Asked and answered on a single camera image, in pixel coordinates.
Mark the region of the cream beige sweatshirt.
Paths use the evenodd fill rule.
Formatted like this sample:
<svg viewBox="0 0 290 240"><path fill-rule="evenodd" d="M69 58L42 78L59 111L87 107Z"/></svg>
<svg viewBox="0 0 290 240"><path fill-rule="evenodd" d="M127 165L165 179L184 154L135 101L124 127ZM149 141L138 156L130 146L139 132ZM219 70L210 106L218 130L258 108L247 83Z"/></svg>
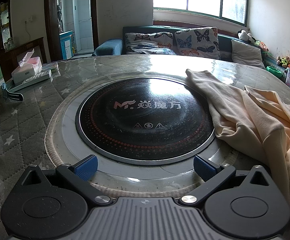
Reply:
<svg viewBox="0 0 290 240"><path fill-rule="evenodd" d="M290 204L290 105L274 91L233 87L208 71L186 74L206 96L216 137L268 165Z"/></svg>

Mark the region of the black round induction cooktop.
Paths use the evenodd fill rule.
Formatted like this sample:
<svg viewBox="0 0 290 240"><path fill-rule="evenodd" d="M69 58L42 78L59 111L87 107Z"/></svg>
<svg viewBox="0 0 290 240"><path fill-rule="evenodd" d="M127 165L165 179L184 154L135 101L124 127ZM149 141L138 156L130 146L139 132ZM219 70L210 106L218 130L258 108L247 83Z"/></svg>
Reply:
<svg viewBox="0 0 290 240"><path fill-rule="evenodd" d="M91 92L75 125L90 149L137 166L186 160L214 139L206 99L189 85L154 77L115 81Z"/></svg>

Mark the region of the black teal comb brush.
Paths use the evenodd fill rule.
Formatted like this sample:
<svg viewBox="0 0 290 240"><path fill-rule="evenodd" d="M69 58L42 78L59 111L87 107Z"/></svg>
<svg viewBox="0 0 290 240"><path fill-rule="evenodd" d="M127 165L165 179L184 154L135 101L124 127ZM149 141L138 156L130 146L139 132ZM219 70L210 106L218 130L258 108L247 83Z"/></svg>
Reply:
<svg viewBox="0 0 290 240"><path fill-rule="evenodd" d="M6 83L2 83L1 88L2 88L3 97L5 99L10 99L10 100L14 100L14 101L23 101L24 100L23 94L10 92L7 88Z"/></svg>

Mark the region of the white remote control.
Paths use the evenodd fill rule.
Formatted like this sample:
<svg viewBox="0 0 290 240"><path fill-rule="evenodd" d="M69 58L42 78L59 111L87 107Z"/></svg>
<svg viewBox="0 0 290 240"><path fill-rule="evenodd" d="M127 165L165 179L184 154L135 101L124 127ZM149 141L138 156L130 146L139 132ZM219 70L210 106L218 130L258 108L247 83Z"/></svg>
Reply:
<svg viewBox="0 0 290 240"><path fill-rule="evenodd" d="M20 85L11 86L8 90L10 92L16 92L16 91L22 90L26 87L35 85L39 82L50 80L51 78L52 78L51 70L42 71L35 76L31 76L31 77L27 78Z"/></svg>

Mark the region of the pink white tissue box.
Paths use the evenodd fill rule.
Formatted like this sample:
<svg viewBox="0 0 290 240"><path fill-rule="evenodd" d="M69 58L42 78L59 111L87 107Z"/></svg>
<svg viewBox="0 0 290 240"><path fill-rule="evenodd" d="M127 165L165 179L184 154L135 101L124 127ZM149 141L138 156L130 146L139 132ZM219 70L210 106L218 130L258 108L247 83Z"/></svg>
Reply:
<svg viewBox="0 0 290 240"><path fill-rule="evenodd" d="M38 74L42 70L42 63L39 56L33 57L35 50L29 51L18 62L18 67L12 72L15 85L20 85L24 80Z"/></svg>

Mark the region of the green plastic bowl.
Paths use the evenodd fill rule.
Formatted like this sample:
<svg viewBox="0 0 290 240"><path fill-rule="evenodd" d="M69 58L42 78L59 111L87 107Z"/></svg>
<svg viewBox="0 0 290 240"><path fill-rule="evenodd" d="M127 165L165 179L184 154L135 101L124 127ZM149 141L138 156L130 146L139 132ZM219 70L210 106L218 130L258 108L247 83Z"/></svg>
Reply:
<svg viewBox="0 0 290 240"><path fill-rule="evenodd" d="M280 71L280 70L277 70L276 68L274 67L270 67L270 66L267 66L266 67L266 70L268 72L270 72L272 75L276 76L277 78L281 78L283 76L283 73Z"/></svg>

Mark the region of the grey beige cushion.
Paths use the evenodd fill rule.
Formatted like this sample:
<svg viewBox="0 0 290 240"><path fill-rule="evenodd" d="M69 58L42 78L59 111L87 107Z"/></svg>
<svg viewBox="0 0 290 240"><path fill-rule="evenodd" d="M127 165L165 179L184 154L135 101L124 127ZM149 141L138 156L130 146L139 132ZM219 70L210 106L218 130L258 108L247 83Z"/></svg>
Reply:
<svg viewBox="0 0 290 240"><path fill-rule="evenodd" d="M254 47L237 40L231 40L231 44L232 61L234 63L265 69L261 50L258 47Z"/></svg>

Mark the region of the butterfly pillow upright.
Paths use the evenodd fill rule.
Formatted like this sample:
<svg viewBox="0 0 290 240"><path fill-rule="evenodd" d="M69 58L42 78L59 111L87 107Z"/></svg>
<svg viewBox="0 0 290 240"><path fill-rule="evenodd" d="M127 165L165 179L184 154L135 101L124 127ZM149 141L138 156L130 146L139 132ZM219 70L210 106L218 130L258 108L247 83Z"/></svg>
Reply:
<svg viewBox="0 0 290 240"><path fill-rule="evenodd" d="M217 27L179 30L174 37L180 55L221 59Z"/></svg>

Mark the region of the colourful plush toys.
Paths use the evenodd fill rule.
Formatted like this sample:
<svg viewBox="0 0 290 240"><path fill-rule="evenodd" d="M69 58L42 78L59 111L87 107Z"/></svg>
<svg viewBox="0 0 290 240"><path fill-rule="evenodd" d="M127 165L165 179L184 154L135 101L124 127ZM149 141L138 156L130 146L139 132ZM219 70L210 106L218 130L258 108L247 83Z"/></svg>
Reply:
<svg viewBox="0 0 290 240"><path fill-rule="evenodd" d="M281 66L283 68L289 68L290 69L290 57L286 56L286 57L277 57L277 65Z"/></svg>

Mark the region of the blue white small cabinet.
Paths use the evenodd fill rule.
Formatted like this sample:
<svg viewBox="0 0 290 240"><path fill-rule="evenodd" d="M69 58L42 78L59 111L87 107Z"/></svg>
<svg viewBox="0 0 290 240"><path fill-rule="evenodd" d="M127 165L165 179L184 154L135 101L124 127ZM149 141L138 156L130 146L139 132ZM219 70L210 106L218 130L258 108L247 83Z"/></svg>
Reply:
<svg viewBox="0 0 290 240"><path fill-rule="evenodd" d="M59 34L62 58L68 60L73 56L72 50L72 35L73 31L65 31Z"/></svg>

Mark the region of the butterfly pillow lying flat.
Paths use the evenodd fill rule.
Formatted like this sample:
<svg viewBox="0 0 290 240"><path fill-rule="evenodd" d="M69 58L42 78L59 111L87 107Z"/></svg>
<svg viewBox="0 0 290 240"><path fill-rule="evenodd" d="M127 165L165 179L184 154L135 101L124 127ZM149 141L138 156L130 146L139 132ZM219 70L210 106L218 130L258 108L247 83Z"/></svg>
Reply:
<svg viewBox="0 0 290 240"><path fill-rule="evenodd" d="M126 33L124 35L126 54L175 55L173 34L159 32L152 34Z"/></svg>

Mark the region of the panda plush toy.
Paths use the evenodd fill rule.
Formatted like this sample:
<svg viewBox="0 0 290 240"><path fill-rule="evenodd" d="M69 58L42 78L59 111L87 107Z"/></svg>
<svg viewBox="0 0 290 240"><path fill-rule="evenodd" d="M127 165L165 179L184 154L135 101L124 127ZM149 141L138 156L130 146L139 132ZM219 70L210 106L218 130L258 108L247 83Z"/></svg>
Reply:
<svg viewBox="0 0 290 240"><path fill-rule="evenodd" d="M241 41L247 42L249 44L255 44L255 42L256 42L256 39L250 33L247 33L243 29L238 31L238 38Z"/></svg>

